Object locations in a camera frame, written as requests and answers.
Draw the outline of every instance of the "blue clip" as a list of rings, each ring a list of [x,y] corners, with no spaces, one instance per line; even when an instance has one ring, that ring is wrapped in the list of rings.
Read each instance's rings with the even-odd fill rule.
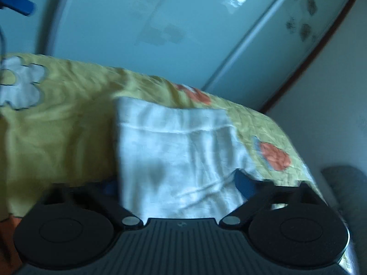
[[[35,9],[34,3],[29,0],[0,0],[0,7],[8,7],[25,16],[31,15]]]

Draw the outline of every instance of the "ribbed black surface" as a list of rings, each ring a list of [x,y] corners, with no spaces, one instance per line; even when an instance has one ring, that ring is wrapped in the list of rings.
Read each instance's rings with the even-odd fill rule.
[[[214,219],[151,219],[123,233],[112,250],[90,265],[63,271],[25,265],[17,275],[290,275],[347,274],[339,265],[291,270],[257,254],[243,234],[218,227]]]

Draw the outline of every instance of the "gray cushion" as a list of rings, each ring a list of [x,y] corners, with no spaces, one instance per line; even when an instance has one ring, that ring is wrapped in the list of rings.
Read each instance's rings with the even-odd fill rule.
[[[333,166],[322,174],[340,204],[355,242],[360,273],[367,275],[367,175],[352,166]]]

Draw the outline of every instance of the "white wall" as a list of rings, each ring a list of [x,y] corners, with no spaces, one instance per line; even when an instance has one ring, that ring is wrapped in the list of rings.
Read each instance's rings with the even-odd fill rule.
[[[30,0],[36,4],[33,15],[26,17],[8,8],[0,10],[0,26],[7,41],[7,52],[41,53],[58,0]]]
[[[336,164],[367,173],[367,0],[355,2],[330,42],[268,115],[319,181],[319,171]]]

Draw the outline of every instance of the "frosted glass panel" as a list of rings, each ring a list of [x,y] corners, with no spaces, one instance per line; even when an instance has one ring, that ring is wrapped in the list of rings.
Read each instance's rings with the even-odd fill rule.
[[[202,87],[274,0],[73,0],[54,56]]]
[[[208,91],[259,110],[317,45],[347,1],[286,0]]]

